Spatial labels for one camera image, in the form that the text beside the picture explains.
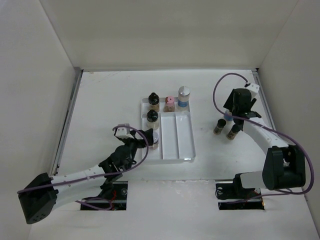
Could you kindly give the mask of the white lid orange label jar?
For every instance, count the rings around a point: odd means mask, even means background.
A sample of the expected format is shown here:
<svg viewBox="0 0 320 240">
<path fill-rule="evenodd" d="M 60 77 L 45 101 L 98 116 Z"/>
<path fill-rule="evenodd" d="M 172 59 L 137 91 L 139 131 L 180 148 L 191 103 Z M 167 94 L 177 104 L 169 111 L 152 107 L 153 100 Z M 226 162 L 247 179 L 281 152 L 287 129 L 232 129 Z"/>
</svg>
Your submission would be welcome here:
<svg viewBox="0 0 320 240">
<path fill-rule="evenodd" d="M 153 144 L 151 148 L 155 150 L 159 146 L 159 134 L 156 131 L 153 131 L 152 137 L 153 137 Z"/>
</svg>

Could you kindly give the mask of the black grinder bottle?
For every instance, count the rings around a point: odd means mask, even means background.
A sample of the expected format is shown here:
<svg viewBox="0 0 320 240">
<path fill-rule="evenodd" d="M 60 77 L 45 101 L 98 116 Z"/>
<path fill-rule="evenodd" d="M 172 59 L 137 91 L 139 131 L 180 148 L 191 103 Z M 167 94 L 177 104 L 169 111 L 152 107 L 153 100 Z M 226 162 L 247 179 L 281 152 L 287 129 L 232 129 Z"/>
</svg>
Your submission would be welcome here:
<svg viewBox="0 0 320 240">
<path fill-rule="evenodd" d="M 149 129 L 157 130 L 159 128 L 159 115 L 154 109 L 147 112 L 146 122 Z"/>
<path fill-rule="evenodd" d="M 160 111 L 160 98 L 155 92 L 148 96 L 148 105 L 150 110 L 154 110 L 157 113 Z"/>
</svg>

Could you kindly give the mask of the black cap spice jar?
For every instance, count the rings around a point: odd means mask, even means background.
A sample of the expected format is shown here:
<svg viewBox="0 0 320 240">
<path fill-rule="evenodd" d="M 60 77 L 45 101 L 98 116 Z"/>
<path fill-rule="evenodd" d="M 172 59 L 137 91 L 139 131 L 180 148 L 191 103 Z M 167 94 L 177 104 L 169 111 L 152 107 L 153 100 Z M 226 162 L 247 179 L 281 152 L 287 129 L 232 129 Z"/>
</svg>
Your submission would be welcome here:
<svg viewBox="0 0 320 240">
<path fill-rule="evenodd" d="M 224 127 L 226 126 L 227 122 L 225 119 L 221 118 L 217 121 L 217 124 L 215 126 L 215 128 L 213 129 L 213 133 L 215 135 L 219 135 L 222 130 L 224 129 Z"/>
<path fill-rule="evenodd" d="M 239 125 L 234 124 L 230 129 L 230 131 L 228 132 L 228 134 L 226 135 L 226 137 L 229 140 L 234 140 L 240 131 L 241 131 L 241 127 Z"/>
</svg>

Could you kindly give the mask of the pink lid spice jar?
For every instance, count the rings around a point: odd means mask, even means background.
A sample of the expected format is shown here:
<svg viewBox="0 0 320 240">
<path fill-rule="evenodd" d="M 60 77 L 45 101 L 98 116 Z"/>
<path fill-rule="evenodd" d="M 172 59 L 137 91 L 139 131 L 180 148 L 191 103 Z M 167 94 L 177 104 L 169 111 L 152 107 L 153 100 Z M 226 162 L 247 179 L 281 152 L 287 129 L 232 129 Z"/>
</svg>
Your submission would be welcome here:
<svg viewBox="0 0 320 240">
<path fill-rule="evenodd" d="M 165 98 L 163 111 L 165 113 L 170 113 L 175 111 L 175 98 L 173 96 L 167 96 Z"/>
</svg>

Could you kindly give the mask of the black grinder top bottle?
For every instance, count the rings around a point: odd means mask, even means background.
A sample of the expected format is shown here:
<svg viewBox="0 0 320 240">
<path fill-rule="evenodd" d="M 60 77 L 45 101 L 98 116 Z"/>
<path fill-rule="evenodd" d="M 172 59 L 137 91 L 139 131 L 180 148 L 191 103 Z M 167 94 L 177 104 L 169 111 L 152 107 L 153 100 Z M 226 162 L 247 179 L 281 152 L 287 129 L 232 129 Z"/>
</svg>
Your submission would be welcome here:
<svg viewBox="0 0 320 240">
<path fill-rule="evenodd" d="M 160 111 L 160 98 L 155 92 L 148 96 L 148 105 L 150 110 L 154 110 L 157 113 Z"/>
</svg>

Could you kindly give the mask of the silver cap blue label bottle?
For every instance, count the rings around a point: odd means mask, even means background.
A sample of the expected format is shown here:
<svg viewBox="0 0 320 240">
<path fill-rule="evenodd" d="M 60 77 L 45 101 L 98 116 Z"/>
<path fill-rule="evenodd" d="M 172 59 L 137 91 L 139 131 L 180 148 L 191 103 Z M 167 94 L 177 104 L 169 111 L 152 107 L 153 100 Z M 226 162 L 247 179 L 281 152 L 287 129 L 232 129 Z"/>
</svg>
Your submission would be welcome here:
<svg viewBox="0 0 320 240">
<path fill-rule="evenodd" d="M 178 101 L 177 106 L 185 110 L 189 106 L 189 98 L 190 98 L 191 91 L 187 86 L 181 86 L 178 89 Z"/>
</svg>

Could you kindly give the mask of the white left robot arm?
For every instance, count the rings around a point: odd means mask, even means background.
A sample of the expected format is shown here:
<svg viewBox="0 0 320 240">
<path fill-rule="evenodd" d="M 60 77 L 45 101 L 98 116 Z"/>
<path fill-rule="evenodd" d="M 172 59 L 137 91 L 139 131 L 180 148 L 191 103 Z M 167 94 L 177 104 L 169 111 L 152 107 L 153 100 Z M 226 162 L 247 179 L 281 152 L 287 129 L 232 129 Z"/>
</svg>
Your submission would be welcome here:
<svg viewBox="0 0 320 240">
<path fill-rule="evenodd" d="M 155 143 L 155 131 L 137 130 L 129 125 L 113 128 L 114 136 L 122 142 L 115 151 L 99 164 L 67 175 L 50 176 L 41 173 L 17 195 L 28 225 L 48 217 L 55 209 L 87 198 L 108 199 L 112 183 L 139 165 L 135 160 L 138 149 L 148 150 Z"/>
</svg>

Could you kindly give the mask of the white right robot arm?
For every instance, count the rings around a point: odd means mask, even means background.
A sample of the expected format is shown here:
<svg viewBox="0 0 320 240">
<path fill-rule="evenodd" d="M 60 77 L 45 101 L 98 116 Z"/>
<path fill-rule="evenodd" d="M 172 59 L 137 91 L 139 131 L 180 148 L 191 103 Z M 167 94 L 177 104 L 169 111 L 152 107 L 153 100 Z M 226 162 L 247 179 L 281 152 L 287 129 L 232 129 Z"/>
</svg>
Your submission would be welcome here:
<svg viewBox="0 0 320 240">
<path fill-rule="evenodd" d="M 231 140 L 243 131 L 265 153 L 263 169 L 238 173 L 238 182 L 232 185 L 232 192 L 238 198 L 245 197 L 250 189 L 266 188 L 281 190 L 302 187 L 306 183 L 305 155 L 296 146 L 288 144 L 277 134 L 264 128 L 264 120 L 252 111 L 256 99 L 246 88 L 233 89 L 224 108 L 231 112 L 234 125 L 227 134 Z"/>
</svg>

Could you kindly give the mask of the white compartment organizer tray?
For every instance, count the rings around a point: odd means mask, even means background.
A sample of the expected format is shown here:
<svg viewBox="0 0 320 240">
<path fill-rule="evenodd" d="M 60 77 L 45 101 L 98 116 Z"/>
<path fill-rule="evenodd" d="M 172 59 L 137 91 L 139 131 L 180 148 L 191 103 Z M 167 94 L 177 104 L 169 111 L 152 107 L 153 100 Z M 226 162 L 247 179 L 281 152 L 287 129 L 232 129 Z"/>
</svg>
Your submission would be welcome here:
<svg viewBox="0 0 320 240">
<path fill-rule="evenodd" d="M 174 98 L 174 103 L 174 112 L 164 112 L 165 98 L 159 99 L 158 142 L 149 149 L 147 164 L 192 162 L 196 157 L 190 107 L 180 110 L 178 97 Z"/>
</svg>

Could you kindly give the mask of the right aluminium table rail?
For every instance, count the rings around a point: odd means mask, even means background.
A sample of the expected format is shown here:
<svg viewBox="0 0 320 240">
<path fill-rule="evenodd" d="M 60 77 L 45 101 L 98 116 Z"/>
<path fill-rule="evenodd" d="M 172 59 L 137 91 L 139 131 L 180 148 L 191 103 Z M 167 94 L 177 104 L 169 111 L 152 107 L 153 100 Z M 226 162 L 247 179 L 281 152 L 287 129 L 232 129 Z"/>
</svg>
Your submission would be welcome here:
<svg viewBox="0 0 320 240">
<path fill-rule="evenodd" d="M 259 96 L 260 96 L 260 99 L 262 101 L 262 106 L 263 106 L 263 109 L 264 109 L 264 112 L 265 112 L 265 115 L 266 115 L 267 124 L 272 129 L 275 129 L 274 120 L 273 120 L 272 114 L 270 112 L 270 108 L 269 108 L 269 105 L 268 105 L 268 102 L 267 102 L 266 95 L 264 93 L 264 89 L 262 87 L 262 83 L 261 83 L 261 80 L 260 80 L 260 76 L 259 76 L 258 70 L 254 69 L 251 72 L 252 72 L 252 75 L 253 75 L 253 78 L 254 78 L 254 82 L 257 85 L 259 85 Z"/>
</svg>

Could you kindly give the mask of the aluminium table rail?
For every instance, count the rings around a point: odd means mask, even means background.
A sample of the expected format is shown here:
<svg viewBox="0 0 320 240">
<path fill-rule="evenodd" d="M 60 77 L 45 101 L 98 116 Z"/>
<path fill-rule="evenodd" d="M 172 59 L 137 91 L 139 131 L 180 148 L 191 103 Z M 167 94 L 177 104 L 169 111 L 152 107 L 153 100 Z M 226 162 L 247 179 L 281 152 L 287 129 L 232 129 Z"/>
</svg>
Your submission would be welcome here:
<svg viewBox="0 0 320 240">
<path fill-rule="evenodd" d="M 67 136 L 68 136 L 71 120 L 72 120 L 73 111 L 75 108 L 76 99 L 77 99 L 77 95 L 78 95 L 80 84 L 81 84 L 82 75 L 84 72 L 84 70 L 81 69 L 80 67 L 75 67 L 74 70 L 75 70 L 75 78 L 73 81 L 73 86 L 72 86 L 72 90 L 71 90 L 71 94 L 68 102 L 68 107 L 66 110 L 65 119 L 62 126 L 62 132 L 58 141 L 58 145 L 56 147 L 56 151 L 53 155 L 53 160 L 52 160 L 51 168 L 49 171 L 50 175 L 56 175 L 59 172 L 62 155 L 64 152 L 64 148 L 65 148 L 65 144 L 66 144 L 66 140 L 67 140 Z"/>
<path fill-rule="evenodd" d="M 254 69 L 251 72 L 252 72 L 252 75 L 253 75 L 253 78 L 254 78 L 254 82 L 257 85 L 259 85 L 259 96 L 260 96 L 260 99 L 262 101 L 262 106 L 263 106 L 263 109 L 264 109 L 264 112 L 265 112 L 265 115 L 266 115 L 267 124 L 272 129 L 275 129 L 274 120 L 273 120 L 272 114 L 270 112 L 270 108 L 269 108 L 269 105 L 268 105 L 268 102 L 267 102 L 266 95 L 264 93 L 264 89 L 262 87 L 262 83 L 261 83 L 261 80 L 260 80 L 260 76 L 259 76 L 258 70 Z"/>
</svg>

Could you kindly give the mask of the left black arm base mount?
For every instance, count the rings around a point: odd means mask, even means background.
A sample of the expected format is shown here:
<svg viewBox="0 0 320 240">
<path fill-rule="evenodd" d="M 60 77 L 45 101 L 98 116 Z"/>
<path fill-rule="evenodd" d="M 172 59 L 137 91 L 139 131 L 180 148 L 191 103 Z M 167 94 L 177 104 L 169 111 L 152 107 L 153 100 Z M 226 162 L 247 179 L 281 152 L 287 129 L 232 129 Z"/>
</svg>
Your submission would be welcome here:
<svg viewBox="0 0 320 240">
<path fill-rule="evenodd" d="M 107 176 L 103 185 L 100 186 L 101 192 L 98 197 L 102 199 L 109 199 L 110 195 L 114 191 L 113 182 L 117 181 L 122 176 L 122 174 Z"/>
</svg>

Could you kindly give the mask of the left aluminium table rail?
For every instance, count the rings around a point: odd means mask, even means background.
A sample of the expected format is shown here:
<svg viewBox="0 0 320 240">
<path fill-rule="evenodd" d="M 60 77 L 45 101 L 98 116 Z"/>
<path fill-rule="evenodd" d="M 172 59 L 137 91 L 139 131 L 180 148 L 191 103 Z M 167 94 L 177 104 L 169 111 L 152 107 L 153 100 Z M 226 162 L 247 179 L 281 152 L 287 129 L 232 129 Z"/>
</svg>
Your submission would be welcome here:
<svg viewBox="0 0 320 240">
<path fill-rule="evenodd" d="M 73 81 L 73 86 L 72 86 L 72 90 L 71 90 L 71 94 L 68 102 L 68 107 L 66 110 L 65 119 L 62 126 L 62 132 L 58 141 L 58 145 L 56 147 L 56 151 L 53 155 L 53 160 L 52 160 L 51 168 L 49 171 L 50 175 L 56 175 L 59 172 L 62 155 L 64 152 L 64 148 L 65 148 L 65 144 L 66 144 L 66 140 L 67 140 L 67 136 L 68 136 L 71 120 L 72 120 L 73 111 L 75 108 L 76 99 L 77 99 L 77 95 L 78 95 L 80 84 L 81 84 L 82 75 L 84 72 L 84 70 L 81 69 L 80 67 L 75 67 L 74 70 L 75 70 L 75 78 Z"/>
</svg>

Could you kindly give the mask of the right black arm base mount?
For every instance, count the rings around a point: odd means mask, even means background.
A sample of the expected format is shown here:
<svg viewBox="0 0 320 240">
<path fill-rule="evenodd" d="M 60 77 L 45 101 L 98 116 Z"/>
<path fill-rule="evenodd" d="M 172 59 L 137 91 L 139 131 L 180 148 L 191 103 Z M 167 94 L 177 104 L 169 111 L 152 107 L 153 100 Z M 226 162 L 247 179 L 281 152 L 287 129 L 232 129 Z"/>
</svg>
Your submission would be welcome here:
<svg viewBox="0 0 320 240">
<path fill-rule="evenodd" d="M 241 181 L 241 174 L 235 175 L 232 181 L 232 194 L 231 199 L 250 199 L 256 196 L 260 196 L 261 193 L 255 188 L 244 188 Z"/>
</svg>

